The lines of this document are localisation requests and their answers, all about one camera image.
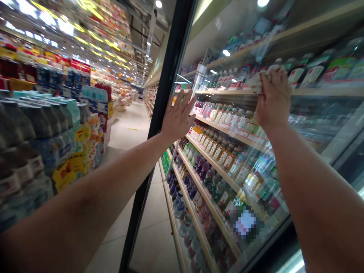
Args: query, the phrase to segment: supermarket shelf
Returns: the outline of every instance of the supermarket shelf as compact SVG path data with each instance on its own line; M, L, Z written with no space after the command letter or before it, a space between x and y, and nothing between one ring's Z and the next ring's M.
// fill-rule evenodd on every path
M228 174L220 167L220 165L213 161L212 158L207 153L205 153L205 151L201 148L199 144L197 144L188 134L186 135L186 137L191 142L191 144L203 155L203 157L213 166L213 168L222 176L222 178L225 179L225 181L234 189L236 193L239 194L240 191L244 191L246 203L253 209L256 214L259 215L259 217L263 221L266 222L268 220L267 215L261 209L261 207L252 200L251 196L254 193L247 191L240 187L238 184L236 184L235 181L231 179L231 177L228 176Z
M181 148L178 148L179 155L181 156L183 163L188 169L188 172L190 173L190 176L192 177L193 181L195 182L198 191L200 192L200 195L202 195L202 198L206 202L206 205L209 207L212 216L214 217L217 225L219 226L222 234L224 235L227 243L229 244L232 252L234 253L235 257L238 259L240 257L240 250L236 243L231 239L230 231L228 230L229 227L225 225L224 219L225 217L218 212L220 212L220 208L211 201L211 194L209 193L209 190L202 184L202 181L199 179L199 177L196 175L196 172L192 168L190 162L187 160L185 154L181 150Z
M220 272L220 270L218 269L218 266L216 264L216 261L212 255L212 250L211 250L211 247L210 247L210 243L209 243L209 240L207 239L206 237L206 234L204 233L204 231L202 230L202 225L200 224L200 221L199 219L197 218L197 213L196 213L196 210L194 208L194 204L193 204L193 201L190 200L190 197L187 193L187 190L186 190L186 187L179 175L179 172L177 170L177 167L175 165L175 163L173 163L173 169L174 169L174 173L177 177L177 180L178 180L178 183L179 183L179 186L181 187L181 190L182 190L182 194L185 198L185 202L187 204L187 207L188 207L188 210L190 212L190 215L191 215L191 218L192 218L192 221L193 221L193 225L195 226L195 229L196 229L196 232L197 232L197 236L200 240L200 243L201 243L201 247L205 253L205 257L206 257L206 260L207 260L207 263L209 265L209 268L211 270L211 272Z
M204 119L200 116L196 116L196 119L202 121L203 123L206 123L207 125L211 126L211 127L214 127L215 129L218 129L219 131L237 139L237 140L240 140L242 143L245 143L246 145L249 145L261 152L266 152L265 148L263 145L259 144L259 143L256 143L252 140L250 140L249 138L246 138L244 136L241 136L241 135L238 135L237 133L235 133L234 131L232 130L229 130L229 129L226 129L214 122L211 122L211 121L208 121L207 119Z
M246 96L256 95L250 89L239 90L202 90L196 94L207 94L217 96ZM292 90L292 96L321 96L321 97L364 97L363 87L361 88L298 88Z
M163 173L162 161L160 158L159 158L159 167L160 167L160 172L163 177L164 173ZM164 194L166 195L168 214L169 214L169 219L170 219L171 226L172 226L173 237L174 237L174 242L176 245L176 251L177 251L177 255L178 255L179 264L181 267L181 272L186 273L187 272L186 264L187 264L187 262L190 262L190 260L188 260L188 256L187 256L188 250L183 245L183 243L181 244L181 241L180 241L180 237L179 237L180 222L178 221L178 219L176 219L176 217L174 217L173 207L172 207L173 203L172 203L171 196L169 195L169 188L168 188L168 185L167 185L167 182L165 181L165 179L163 179L163 188L164 188Z
M358 14L360 10L364 8L364 2L362 0L357 0L355 2L349 3L347 5L341 6L337 9L334 9L326 14L323 14L321 16L318 16L314 19L311 19L307 22L304 22L302 24L299 24L293 28L290 28L286 31L283 31L275 36L273 36L271 39L266 39L265 41L257 43L255 46L250 46L246 49L240 50L234 54L231 54L229 57L224 57L221 59L218 59L216 61L213 61L206 65L207 68L214 68L219 65L227 64L229 62L233 62L235 60L241 60L243 57L245 57L248 53L250 53L252 50L262 47L264 45L267 45L269 43L274 43L278 41L287 41L287 39L297 39L298 35L302 35L304 33L307 33L311 30L317 30L318 26L322 27L322 35L321 39L328 40L330 37L326 37L325 31L325 25L327 23L330 23L332 21L340 22L340 20L343 17L350 18L351 15ZM300 43L299 41L296 41L296 46L292 50L300 49L301 47L305 46L304 43Z

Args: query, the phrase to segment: floor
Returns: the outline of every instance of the floor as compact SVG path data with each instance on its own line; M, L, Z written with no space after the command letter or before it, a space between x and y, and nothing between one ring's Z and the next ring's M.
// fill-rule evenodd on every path
M103 162L147 139L150 123L144 104L134 101L111 129L110 143ZM119 271L134 196L110 228L85 273ZM171 235L168 209L159 164L155 166L152 184L144 209L130 268L136 272L179 272L176 248Z

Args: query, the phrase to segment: ceiling light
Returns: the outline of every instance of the ceiling light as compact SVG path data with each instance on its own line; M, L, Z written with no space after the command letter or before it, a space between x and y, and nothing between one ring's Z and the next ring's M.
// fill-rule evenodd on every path
M157 0L157 1L155 2L155 5L157 6L157 8L161 8L161 7L162 7L162 2L161 2L161 1L159 1L159 0Z
M224 49L224 50L223 50L223 54L224 54L225 56L227 56L227 57L229 57L229 56L230 56L229 51L227 51L226 49Z
M266 5L268 5L269 0L258 0L258 6L259 7L264 7Z

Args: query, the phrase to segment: hand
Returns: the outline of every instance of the hand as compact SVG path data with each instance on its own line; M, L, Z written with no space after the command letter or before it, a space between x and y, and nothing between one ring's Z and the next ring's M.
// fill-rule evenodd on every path
M182 89L177 96L174 106L172 106L173 96L171 96L163 119L161 133L172 142L187 134L196 117L195 114L189 117L189 114L195 105L197 96L194 96L190 103L188 103L189 98L192 96L192 90L190 90L181 103L184 93Z
M291 108L291 88L285 71L270 71L271 82L261 74L263 94L259 95L256 108L257 120L268 134L270 130L288 126Z

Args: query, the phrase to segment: refrigerated display case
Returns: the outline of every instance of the refrigerated display case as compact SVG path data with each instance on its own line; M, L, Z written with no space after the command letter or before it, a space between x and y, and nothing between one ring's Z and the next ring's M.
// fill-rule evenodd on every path
M169 38L151 128L169 96L189 85L198 95L195 123L159 161L181 272L304 271L255 116L259 73L287 71L290 125L362 195L363 11L354 0L212 1L174 70Z

